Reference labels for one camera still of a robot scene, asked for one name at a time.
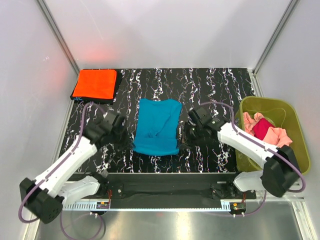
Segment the pile of clothes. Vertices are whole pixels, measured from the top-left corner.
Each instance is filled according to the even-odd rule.
[[[253,118],[251,118],[248,112],[244,112],[243,121],[245,132],[265,143],[276,145],[279,148],[283,145],[289,146],[292,143],[285,129],[273,126],[259,112]]]

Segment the peach cloth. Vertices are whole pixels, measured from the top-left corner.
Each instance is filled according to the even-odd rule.
[[[264,118],[264,116],[259,112],[257,112],[253,118],[251,118],[249,113],[244,112],[243,121],[245,132],[254,136],[255,132],[253,128],[262,118]],[[289,144],[292,143],[292,140],[288,137],[286,130],[280,127],[269,127],[263,141],[268,144],[276,145],[279,148],[283,145],[289,146]]]

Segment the white wall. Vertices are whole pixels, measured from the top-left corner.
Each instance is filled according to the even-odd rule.
[[[80,68],[253,68],[290,0],[45,0]]]
[[[0,238],[20,240],[19,183],[53,161],[76,82],[36,1],[0,1]]]
[[[311,158],[304,192],[320,236],[320,1],[301,0],[258,72],[265,97],[291,103]]]

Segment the red cloth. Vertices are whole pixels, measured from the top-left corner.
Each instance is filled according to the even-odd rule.
[[[254,136],[257,139],[263,140],[267,135],[269,127],[274,128],[275,126],[273,126],[267,119],[261,118],[253,127]]]

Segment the folded cloth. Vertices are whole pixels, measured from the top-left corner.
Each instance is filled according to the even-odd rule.
[[[259,112],[254,115],[253,119],[248,112],[243,113],[244,130],[246,133],[280,148],[283,145],[289,146],[292,143],[285,129],[274,127],[270,122],[267,121],[268,123],[266,123],[266,121],[264,116]]]
[[[112,105],[121,81],[122,75],[114,69],[83,69],[70,98]]]
[[[141,99],[133,150],[150,156],[179,153],[177,128],[182,104],[173,99]]]

